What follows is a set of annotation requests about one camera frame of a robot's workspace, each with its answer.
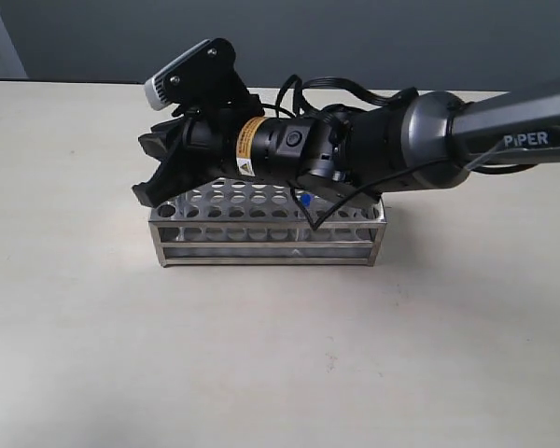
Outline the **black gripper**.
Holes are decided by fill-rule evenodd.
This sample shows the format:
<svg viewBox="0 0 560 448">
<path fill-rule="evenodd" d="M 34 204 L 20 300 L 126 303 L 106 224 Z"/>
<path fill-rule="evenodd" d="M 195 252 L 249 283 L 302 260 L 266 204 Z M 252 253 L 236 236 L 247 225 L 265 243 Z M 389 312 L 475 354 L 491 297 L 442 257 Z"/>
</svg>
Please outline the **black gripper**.
<svg viewBox="0 0 560 448">
<path fill-rule="evenodd" d="M 227 111 L 216 119 L 193 115 L 157 123 L 138 143 L 160 164 L 132 192 L 141 205 L 156 208 L 219 177 L 299 179 L 317 155 L 317 122 Z"/>
</svg>

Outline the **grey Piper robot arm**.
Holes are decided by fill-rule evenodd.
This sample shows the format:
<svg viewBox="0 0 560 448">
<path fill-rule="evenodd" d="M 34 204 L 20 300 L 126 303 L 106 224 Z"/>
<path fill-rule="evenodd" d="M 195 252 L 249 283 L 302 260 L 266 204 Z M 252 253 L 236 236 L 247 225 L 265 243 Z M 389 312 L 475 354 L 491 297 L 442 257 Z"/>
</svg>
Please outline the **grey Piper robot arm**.
<svg viewBox="0 0 560 448">
<path fill-rule="evenodd" d="M 485 166 L 560 162 L 560 78 L 474 103 L 406 91 L 373 110 L 336 104 L 297 118 L 267 117 L 249 95 L 139 142 L 159 163 L 133 187 L 146 207 L 224 177 L 367 208 L 387 192 L 456 187 Z"/>
</svg>

